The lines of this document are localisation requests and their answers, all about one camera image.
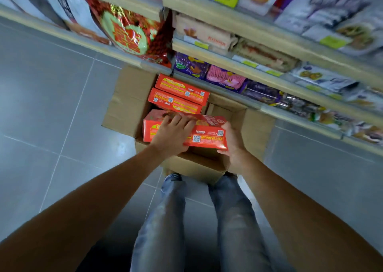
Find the person's right hand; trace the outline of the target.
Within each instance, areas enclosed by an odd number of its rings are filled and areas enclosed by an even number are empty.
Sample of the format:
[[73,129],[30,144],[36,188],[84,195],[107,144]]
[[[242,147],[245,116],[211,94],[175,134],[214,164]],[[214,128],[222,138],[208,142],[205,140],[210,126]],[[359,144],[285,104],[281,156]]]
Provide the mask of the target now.
[[235,130],[235,141],[226,141],[227,149],[217,150],[217,152],[229,158],[230,167],[235,173],[245,175],[245,171],[248,167],[248,159],[251,154],[245,148],[241,132],[234,127],[233,129]]

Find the red product box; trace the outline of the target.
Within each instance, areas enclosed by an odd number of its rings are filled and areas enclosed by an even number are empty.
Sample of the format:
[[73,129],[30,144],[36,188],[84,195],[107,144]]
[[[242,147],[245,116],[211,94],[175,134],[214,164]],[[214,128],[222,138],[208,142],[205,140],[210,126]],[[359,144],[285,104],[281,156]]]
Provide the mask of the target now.
[[181,113],[201,114],[204,108],[197,103],[157,88],[151,89],[147,100],[163,110],[171,110]]
[[187,84],[164,74],[159,74],[155,88],[166,91],[178,97],[183,97],[193,103],[206,106],[210,92],[200,89],[194,85]]
[[[175,111],[152,109],[143,119],[143,141],[151,142],[153,140],[166,116],[173,118],[179,114]],[[227,149],[226,132],[222,128],[222,125],[226,122],[224,117],[190,113],[184,113],[184,115],[196,122],[191,134],[184,143],[186,146]]]

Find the person's left forearm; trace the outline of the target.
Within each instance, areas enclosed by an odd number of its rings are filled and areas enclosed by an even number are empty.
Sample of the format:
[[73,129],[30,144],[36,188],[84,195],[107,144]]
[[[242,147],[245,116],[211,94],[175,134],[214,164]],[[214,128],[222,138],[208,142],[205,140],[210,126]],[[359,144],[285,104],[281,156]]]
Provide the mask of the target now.
[[55,202],[0,243],[0,272],[75,272],[145,179],[173,155],[150,144]]

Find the brown cardboard carton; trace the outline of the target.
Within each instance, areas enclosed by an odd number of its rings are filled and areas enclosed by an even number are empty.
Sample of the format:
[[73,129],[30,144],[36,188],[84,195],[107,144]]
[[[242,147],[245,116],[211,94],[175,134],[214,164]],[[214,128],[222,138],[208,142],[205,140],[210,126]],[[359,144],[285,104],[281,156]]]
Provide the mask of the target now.
[[[130,66],[123,68],[102,123],[105,128],[133,137],[136,153],[149,145],[143,138],[144,118],[152,110],[159,110],[161,115],[168,112],[148,101],[158,76]],[[219,116],[230,121],[235,129],[241,131],[246,149],[259,160],[264,160],[275,118],[215,92],[210,93],[207,105],[202,107],[202,115]],[[216,148],[189,147],[186,152],[165,160],[162,166],[211,184],[226,171],[238,172],[227,157],[217,153]]]

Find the dark purple snack packet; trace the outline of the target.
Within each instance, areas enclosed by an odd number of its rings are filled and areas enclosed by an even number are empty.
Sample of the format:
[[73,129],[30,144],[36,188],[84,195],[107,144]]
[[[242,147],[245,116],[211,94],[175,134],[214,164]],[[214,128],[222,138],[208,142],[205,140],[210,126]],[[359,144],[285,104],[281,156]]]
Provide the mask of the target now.
[[282,99],[284,92],[260,82],[247,80],[241,95],[267,105],[274,105]]

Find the pink snack packet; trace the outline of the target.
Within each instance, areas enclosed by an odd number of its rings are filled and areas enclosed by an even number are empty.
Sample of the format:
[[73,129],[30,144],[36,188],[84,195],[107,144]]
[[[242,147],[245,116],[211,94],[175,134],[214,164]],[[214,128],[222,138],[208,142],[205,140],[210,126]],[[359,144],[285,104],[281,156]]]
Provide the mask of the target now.
[[247,78],[211,65],[206,74],[205,81],[235,93],[240,93],[246,86]]

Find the silver dark snack packet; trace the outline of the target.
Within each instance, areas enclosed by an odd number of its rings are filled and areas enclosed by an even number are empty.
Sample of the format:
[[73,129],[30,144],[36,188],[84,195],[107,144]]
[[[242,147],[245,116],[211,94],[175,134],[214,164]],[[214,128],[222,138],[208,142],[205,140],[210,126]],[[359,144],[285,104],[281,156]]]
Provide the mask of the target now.
[[286,110],[294,115],[315,121],[317,117],[318,105],[307,100],[300,99],[294,95],[284,93],[281,99],[274,105],[277,108]]

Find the brown snack packet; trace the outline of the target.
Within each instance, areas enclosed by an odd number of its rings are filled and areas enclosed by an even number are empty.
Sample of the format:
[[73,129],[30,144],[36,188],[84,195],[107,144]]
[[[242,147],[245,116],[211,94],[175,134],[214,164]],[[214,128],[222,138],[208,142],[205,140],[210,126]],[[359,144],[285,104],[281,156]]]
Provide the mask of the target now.
[[252,62],[267,66],[273,70],[286,73],[294,69],[299,59],[283,52],[269,48],[263,44],[241,37],[231,52]]

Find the beige snack packet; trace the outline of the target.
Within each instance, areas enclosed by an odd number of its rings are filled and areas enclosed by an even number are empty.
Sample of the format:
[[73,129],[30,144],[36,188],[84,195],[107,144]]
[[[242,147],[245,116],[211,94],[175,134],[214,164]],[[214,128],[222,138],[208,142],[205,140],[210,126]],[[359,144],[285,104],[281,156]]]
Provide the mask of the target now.
[[238,42],[235,34],[198,19],[178,13],[174,18],[174,27],[178,35],[208,45],[212,50],[223,53],[231,50]]

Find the person's right leg in jeans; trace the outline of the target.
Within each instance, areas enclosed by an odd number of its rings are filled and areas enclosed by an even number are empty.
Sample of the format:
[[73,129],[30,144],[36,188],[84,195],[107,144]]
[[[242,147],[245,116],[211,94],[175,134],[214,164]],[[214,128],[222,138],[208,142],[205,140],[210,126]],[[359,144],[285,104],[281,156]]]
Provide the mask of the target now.
[[221,272],[273,272],[251,201],[226,172],[208,185],[218,220]]

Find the person's leg in jeans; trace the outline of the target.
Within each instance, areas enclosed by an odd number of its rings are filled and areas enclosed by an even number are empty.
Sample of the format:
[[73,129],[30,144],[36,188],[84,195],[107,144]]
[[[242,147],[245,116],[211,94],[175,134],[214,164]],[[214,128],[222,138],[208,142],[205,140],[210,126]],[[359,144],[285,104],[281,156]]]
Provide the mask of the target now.
[[273,272],[251,201],[226,172],[208,185],[218,220],[221,272]]
[[161,201],[136,238],[130,272],[184,272],[186,183],[171,173],[161,187]]

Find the person's left leg in jeans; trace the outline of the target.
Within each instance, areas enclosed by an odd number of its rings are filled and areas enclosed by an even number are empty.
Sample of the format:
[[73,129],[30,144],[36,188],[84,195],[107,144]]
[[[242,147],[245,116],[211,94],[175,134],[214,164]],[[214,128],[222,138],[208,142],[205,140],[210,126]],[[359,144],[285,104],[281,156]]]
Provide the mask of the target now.
[[161,201],[136,238],[130,272],[184,272],[186,183],[171,173],[161,187]]

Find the colourful snack packet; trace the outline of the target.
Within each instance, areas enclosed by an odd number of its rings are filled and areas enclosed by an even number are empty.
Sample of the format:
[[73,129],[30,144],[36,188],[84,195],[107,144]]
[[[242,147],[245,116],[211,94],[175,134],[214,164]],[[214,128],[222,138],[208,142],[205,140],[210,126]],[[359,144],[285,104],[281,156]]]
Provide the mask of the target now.
[[366,122],[353,127],[352,137],[383,147],[383,129]]
[[317,111],[313,115],[313,120],[319,124],[344,133],[350,133],[353,130],[354,125],[357,123],[353,118],[349,118],[337,111],[327,109]]

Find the white packet with yellow print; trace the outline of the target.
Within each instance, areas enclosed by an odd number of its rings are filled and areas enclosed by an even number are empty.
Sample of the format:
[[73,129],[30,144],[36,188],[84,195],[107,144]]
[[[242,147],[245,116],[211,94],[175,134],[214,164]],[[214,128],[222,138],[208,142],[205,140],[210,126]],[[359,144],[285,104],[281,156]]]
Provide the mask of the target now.
[[310,62],[301,62],[299,66],[290,71],[290,74],[301,81],[306,81],[333,93],[353,89],[359,84],[358,81],[313,65]]

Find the white bag with black print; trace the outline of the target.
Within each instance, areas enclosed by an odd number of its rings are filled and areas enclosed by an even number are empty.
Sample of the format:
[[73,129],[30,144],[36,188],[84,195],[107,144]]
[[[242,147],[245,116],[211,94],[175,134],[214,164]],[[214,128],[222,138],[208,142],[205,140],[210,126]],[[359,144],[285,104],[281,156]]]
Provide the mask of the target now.
[[72,32],[105,45],[112,45],[110,39],[94,20],[85,0],[47,1]]

